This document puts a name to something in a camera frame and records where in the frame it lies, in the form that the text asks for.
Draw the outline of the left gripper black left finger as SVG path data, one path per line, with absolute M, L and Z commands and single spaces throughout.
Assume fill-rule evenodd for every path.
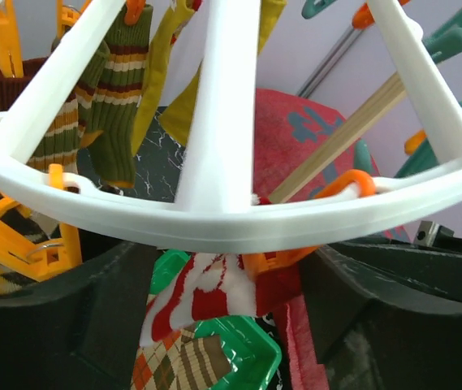
M 123 242 L 0 297 L 0 389 L 128 389 L 158 256 Z

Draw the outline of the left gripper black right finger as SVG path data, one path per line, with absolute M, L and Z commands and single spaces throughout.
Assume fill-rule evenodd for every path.
M 317 361 L 332 389 L 462 389 L 462 302 L 324 246 L 300 262 Z

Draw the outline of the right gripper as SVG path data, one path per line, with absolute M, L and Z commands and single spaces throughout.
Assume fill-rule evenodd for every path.
M 424 293 L 462 302 L 462 238 L 433 221 L 421 221 L 415 244 L 373 240 L 339 242 L 335 249 Z

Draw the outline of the red white striped sock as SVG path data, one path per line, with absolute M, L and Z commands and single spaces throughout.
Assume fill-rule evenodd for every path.
M 262 317 L 301 293 L 296 263 L 250 275 L 235 253 L 193 253 L 174 279 L 149 299 L 140 331 L 147 347 L 198 321 Z

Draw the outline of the white round clip hanger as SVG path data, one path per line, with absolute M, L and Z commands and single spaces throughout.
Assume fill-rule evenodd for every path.
M 202 253 L 272 251 L 293 233 L 292 218 L 309 217 L 311 201 L 254 206 L 253 112 L 231 117 L 223 128 L 187 146 L 172 203 L 120 197 L 99 191 L 88 179 L 65 176 L 78 193 L 50 187 L 48 177 L 27 166 L 64 100 L 96 51 L 120 1 L 95 0 L 62 39 L 32 82 L 0 121 L 0 190 L 59 221 L 106 236 Z M 377 177 L 376 193 L 360 198 L 361 229 L 352 238 L 420 219 L 462 202 L 462 109 L 421 42 L 421 26 L 396 1 L 372 1 L 369 8 L 408 97 L 437 154 L 439 165 L 404 179 Z M 255 101 L 255 81 L 253 103 Z M 331 242 L 350 240 L 333 235 Z

